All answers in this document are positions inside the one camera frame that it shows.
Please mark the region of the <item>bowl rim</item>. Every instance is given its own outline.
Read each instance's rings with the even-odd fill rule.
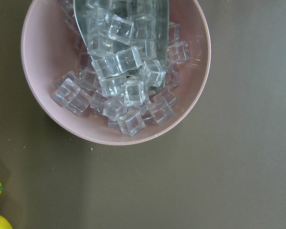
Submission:
[[[27,33],[27,27],[28,27],[28,24],[29,24],[29,18],[31,17],[31,14],[33,12],[33,8],[34,6],[37,4],[39,0],[33,0],[33,2],[31,3],[29,9],[28,9],[28,12],[27,12],[27,15],[25,17],[25,20],[24,20],[24,24],[23,24],[23,27],[22,27],[22,33],[21,33],[21,44],[20,44],[20,48],[21,48],[21,61],[22,61],[22,67],[23,67],[23,71],[24,71],[24,74],[25,74],[25,77],[26,77],[26,81],[29,85],[29,88],[30,90],[32,91],[35,99],[37,100],[38,104],[42,107],[42,109],[46,112],[46,114],[48,116],[50,116],[51,119],[53,119],[57,124],[59,124],[62,128],[64,128],[65,130],[67,130],[68,132],[80,137],[80,138],[83,138],[85,140],[88,140],[90,142],[94,142],[94,143],[98,143],[98,144],[103,144],[103,145],[111,145],[111,146],[127,146],[127,145],[135,145],[135,144],[138,144],[138,143],[143,143],[143,142],[147,142],[147,141],[150,141],[158,136],[161,136],[163,134],[165,134],[166,132],[168,132],[169,130],[173,129],[176,125],[178,125],[189,113],[190,111],[192,110],[192,108],[195,106],[195,104],[197,103],[198,99],[200,98],[201,94],[202,94],[202,91],[204,89],[204,86],[206,84],[206,81],[207,81],[207,78],[208,78],[208,75],[209,75],[209,71],[210,71],[210,66],[211,66],[211,37],[210,37],[210,31],[209,31],[209,27],[208,27],[208,24],[207,24],[207,21],[206,21],[206,18],[205,18],[205,15],[202,11],[202,8],[200,7],[199,3],[197,0],[192,0],[194,2],[194,4],[196,5],[198,11],[199,11],[199,14],[201,16],[201,19],[203,21],[203,25],[204,25],[204,30],[205,30],[205,33],[206,33],[206,38],[207,38],[207,64],[206,64],[206,71],[205,71],[205,74],[204,74],[204,79],[203,79],[203,82],[201,84],[201,87],[198,91],[198,94],[197,96],[195,97],[195,99],[193,100],[193,102],[191,103],[191,105],[188,107],[188,109],[174,122],[172,123],[169,127],[165,128],[164,130],[160,131],[159,133],[155,134],[155,135],[152,135],[152,136],[149,136],[149,137],[145,137],[145,138],[142,138],[142,139],[138,139],[138,140],[133,140],[133,141],[125,141],[125,142],[108,142],[108,141],[102,141],[102,140],[99,140],[99,139],[92,139],[91,137],[88,137],[88,136],[85,136],[85,135],[82,135],[81,133],[78,133],[78,132],[75,132],[73,131],[72,129],[66,127],[65,125],[63,125],[58,119],[56,119],[54,116],[52,116],[52,114],[48,111],[48,109],[44,106],[44,104],[42,103],[42,101],[39,99],[39,97],[37,96],[37,93],[35,92],[34,88],[33,88],[33,85],[31,84],[31,81],[30,81],[30,78],[28,76],[28,71],[27,71],[27,63],[26,63],[26,60],[24,58],[24,54],[25,54],[25,35]]]

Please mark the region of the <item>ice cube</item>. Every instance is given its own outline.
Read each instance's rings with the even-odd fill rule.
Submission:
[[[129,70],[125,73],[123,73],[123,75],[126,75],[127,77],[129,76],[140,76],[139,72],[140,72],[140,67],[137,69],[133,69],[133,70]]]
[[[147,110],[146,113],[144,115],[142,115],[142,120],[145,124],[147,124],[147,123],[150,124],[150,123],[154,122],[154,118],[153,118],[153,116],[149,110]]]
[[[113,40],[102,34],[88,33],[87,35],[87,53],[91,56],[103,57],[113,54]]]
[[[170,21],[168,28],[168,42],[174,43],[180,40],[180,24]]]
[[[138,47],[141,60],[157,58],[156,44],[154,41],[138,40],[138,41],[134,41],[133,44]]]
[[[112,22],[112,12],[106,9],[97,8],[96,26],[98,34],[108,36],[108,30]]]
[[[187,42],[174,42],[168,46],[167,54],[171,64],[183,64],[191,59]]]
[[[73,1],[72,0],[57,0],[61,9],[68,14],[70,11],[73,11]]]
[[[87,51],[85,43],[82,40],[82,37],[80,35],[76,36],[73,47],[79,52],[86,52]]]
[[[134,105],[134,106],[128,106],[128,111],[130,110],[137,110],[140,111],[141,115],[145,115],[147,112],[147,105],[150,104],[151,101],[149,100],[149,96],[147,93],[145,93],[145,100],[143,101],[142,105]]]
[[[66,107],[80,89],[81,88],[76,83],[70,78],[67,78],[53,94],[52,99],[60,106]]]
[[[165,70],[158,60],[145,60],[140,76],[146,78],[146,86],[159,87],[165,78]]]
[[[107,10],[112,10],[114,0],[86,0],[86,5],[90,8],[101,7]]]
[[[118,119],[118,123],[123,134],[134,136],[145,128],[140,111],[130,111]]]
[[[122,42],[113,41],[113,53],[117,53],[118,51],[129,49],[132,45],[127,45]]]
[[[128,16],[149,15],[156,17],[156,3],[157,0],[127,0]]]
[[[156,102],[157,100],[159,100],[160,98],[164,98],[167,103],[173,107],[175,106],[177,103],[179,103],[179,100],[178,98],[170,91],[168,90],[166,87],[163,88],[162,91],[160,91],[158,94],[156,94],[154,97],[153,97],[153,101]]]
[[[92,67],[92,59],[91,56],[87,52],[81,52],[78,56],[78,67],[79,69],[85,69],[85,68],[90,68],[91,70],[93,69]]]
[[[103,96],[123,95],[122,85],[126,82],[126,76],[114,76],[100,80]]]
[[[127,108],[121,96],[114,96],[104,102],[103,115],[114,122],[126,112]]]
[[[87,91],[95,92],[96,89],[100,86],[99,79],[95,71],[85,68],[80,71],[77,84]]]
[[[81,89],[66,108],[75,115],[80,116],[88,108],[90,101],[91,96],[84,89]]]
[[[79,33],[79,29],[77,27],[77,23],[76,23],[74,14],[73,15],[65,14],[63,17],[63,20],[67,23],[68,27],[71,30],[73,30],[76,33]]]
[[[131,16],[134,22],[134,39],[156,39],[156,18],[151,16]]]
[[[94,108],[94,115],[103,116],[103,108]]]
[[[92,62],[99,79],[118,76],[142,65],[138,48],[132,46],[116,54],[104,56]]]
[[[147,105],[147,109],[158,125],[162,124],[174,115],[171,106],[168,104],[164,97],[161,97],[157,99],[157,101]]]
[[[165,87],[167,87],[170,90],[178,86],[180,86],[179,72],[175,70],[166,71]]]
[[[112,11],[121,18],[127,18],[127,0],[114,0]]]
[[[100,88],[97,89],[92,95],[90,107],[97,110],[99,113],[103,113],[104,103],[108,98],[104,97],[100,90]]]
[[[142,105],[145,100],[144,84],[140,80],[127,80],[124,88],[124,102],[126,106]]]
[[[177,70],[177,65],[176,64],[171,64],[170,61],[167,59],[166,71],[170,71],[170,70]]]
[[[70,78],[73,82],[77,83],[77,77],[75,76],[74,71],[69,71],[67,74],[54,81],[54,85],[56,86],[56,88],[59,88],[67,78]]]
[[[154,95],[154,94],[157,94],[159,93],[163,88],[164,88],[164,85],[165,85],[165,80],[162,81],[161,85],[159,87],[154,87],[154,86],[147,86],[147,93],[151,96],[151,95]]]
[[[86,11],[85,19],[86,19],[87,33],[96,32],[96,29],[97,29],[96,17],[97,17],[96,8],[90,8]]]
[[[108,127],[109,128],[119,128],[119,124],[117,121],[112,121],[110,118],[108,118]]]
[[[108,37],[112,40],[130,44],[133,34],[133,21],[124,19],[114,14],[109,28]]]

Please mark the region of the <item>pink bowl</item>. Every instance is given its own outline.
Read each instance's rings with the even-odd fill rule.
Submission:
[[[191,60],[178,69],[181,86],[173,89],[173,93],[180,102],[173,108],[175,116],[162,125],[146,125],[144,130],[129,137],[119,129],[108,128],[105,117],[89,111],[77,117],[51,99],[56,90],[54,80],[70,70],[79,71],[78,56],[72,46],[75,35],[63,21],[63,12],[55,0],[34,0],[23,25],[21,56],[29,87],[44,111],[78,137],[106,145],[132,145],[154,139],[176,126],[191,111],[210,68],[210,35],[198,2],[170,0],[170,20],[181,23],[181,40],[188,41]]]

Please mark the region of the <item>gray table surface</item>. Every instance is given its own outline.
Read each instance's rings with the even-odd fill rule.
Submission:
[[[199,2],[202,96],[173,130],[117,147],[45,114],[20,58],[31,1],[0,1],[0,214],[15,229],[286,229],[286,0]]]

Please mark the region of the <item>clear acrylic ice cube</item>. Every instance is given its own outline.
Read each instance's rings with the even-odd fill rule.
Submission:
[[[175,70],[166,71],[165,75],[165,87],[169,90],[172,88],[180,86],[180,75],[179,72]]]
[[[93,60],[92,65],[99,80],[118,76],[120,74],[115,55],[108,55],[98,60]]]
[[[145,84],[146,84],[146,78],[141,77],[140,75],[126,75],[127,80],[137,80],[137,81],[143,81],[144,84],[144,91],[145,91]]]
[[[169,44],[180,40],[180,24],[170,21],[168,27],[168,42]]]
[[[132,46],[129,49],[122,50],[116,54],[104,56],[92,62],[98,78],[105,79],[112,76],[118,76],[129,70],[137,69],[142,65],[138,48]]]
[[[71,30],[73,30],[76,33],[79,33],[74,14],[73,15],[65,14],[63,20],[67,23],[68,27]]]
[[[91,96],[84,89],[81,89],[66,108],[75,115],[80,116],[88,108],[90,101]]]
[[[99,79],[95,71],[85,68],[80,71],[77,84],[87,91],[95,92],[96,89],[100,86]]]
[[[97,34],[93,32],[88,33],[87,53],[91,56],[98,57],[113,54],[113,40],[102,34]]]
[[[167,59],[166,62],[166,71],[170,71],[170,70],[177,70],[177,65],[176,64],[171,64],[169,62],[169,60]]]
[[[165,70],[159,60],[145,60],[140,76],[146,78],[146,86],[159,87],[165,78]]]
[[[162,124],[174,115],[171,106],[168,104],[164,97],[161,97],[157,99],[157,101],[149,104],[147,109],[158,125]]]
[[[174,42],[168,46],[167,54],[171,64],[183,64],[191,59],[187,42]]]
[[[130,111],[118,119],[121,132],[123,134],[134,136],[140,130],[145,128],[140,111]]]
[[[151,95],[154,95],[154,94],[157,94],[159,93],[163,88],[164,88],[164,85],[165,85],[165,79],[163,79],[162,83],[160,86],[158,87],[155,87],[155,86],[146,86],[147,88],[147,93],[151,96]]]
[[[103,116],[103,108],[94,108],[94,115]]]
[[[54,81],[54,85],[56,86],[56,88],[59,88],[67,78],[70,78],[73,82],[77,83],[77,77],[75,76],[74,71],[69,71],[67,74]]]
[[[85,19],[86,19],[86,29],[87,33],[90,32],[96,32],[97,25],[96,25],[96,19],[97,17],[97,11],[96,8],[90,8],[85,13]]]
[[[147,110],[146,113],[142,115],[142,120],[145,124],[150,124],[155,121],[149,110]]]
[[[109,27],[108,37],[112,40],[130,44],[130,39],[133,34],[133,21],[124,19],[114,14]]]
[[[112,22],[112,12],[106,9],[97,8],[96,26],[98,33],[108,36],[108,30]]]
[[[151,16],[133,16],[130,19],[134,22],[133,39],[156,39],[156,18]]]
[[[124,105],[124,99],[121,96],[114,96],[104,103],[103,115],[114,122],[126,112],[127,108]]]
[[[123,85],[125,106],[142,105],[145,100],[144,84],[140,80],[127,80]]]
[[[79,34],[78,34],[78,36],[76,36],[75,42],[73,44],[73,48],[75,48],[78,52],[86,52],[87,51],[85,43]]]
[[[145,100],[143,101],[142,105],[134,105],[134,106],[128,106],[128,111],[130,110],[137,110],[140,111],[141,115],[145,115],[147,112],[147,105],[150,104],[151,101],[149,100],[149,96],[147,93],[145,93]]]
[[[69,14],[70,11],[73,11],[73,1],[72,0],[57,0],[61,9]]]
[[[129,49],[132,45],[127,45],[127,44],[124,44],[122,42],[118,42],[118,41],[114,41],[112,40],[113,42],[113,53],[117,53],[119,51],[122,51],[122,50],[126,50],[126,49]]]
[[[90,8],[101,7],[107,10],[112,10],[114,0],[86,0],[86,5]]]
[[[97,89],[92,95],[90,107],[99,113],[103,113],[104,103],[108,98],[103,96],[100,90],[101,89]]]
[[[108,118],[108,127],[109,128],[119,128],[119,124],[117,121],[112,121],[110,118]]]
[[[126,75],[127,77],[129,77],[129,76],[140,76],[140,74],[139,74],[140,69],[141,68],[139,67],[137,69],[129,70],[123,74]]]
[[[53,94],[52,99],[60,106],[66,107],[80,89],[81,88],[76,83],[70,78],[67,78]]]
[[[170,90],[168,90],[166,87],[163,88],[158,94],[156,94],[153,97],[153,101],[155,102],[155,101],[159,100],[162,97],[167,101],[167,103],[171,107],[173,107],[177,103],[179,103],[179,99]]]
[[[128,16],[149,15],[156,17],[156,3],[157,0],[127,0],[127,13]]]
[[[122,85],[126,82],[126,76],[114,76],[106,79],[100,80],[100,85],[102,88],[103,96],[116,96],[116,95],[123,95],[123,88]]]
[[[157,58],[156,44],[151,40],[138,40],[133,42],[138,47],[141,60]]]
[[[127,18],[127,0],[114,0],[112,11],[121,18]]]
[[[130,70],[138,69],[143,64],[139,55],[138,48],[135,45],[129,49],[117,52],[116,59],[120,74]]]
[[[91,62],[92,62],[91,56],[87,52],[81,52],[79,54],[78,67],[80,70],[85,68],[93,69]]]

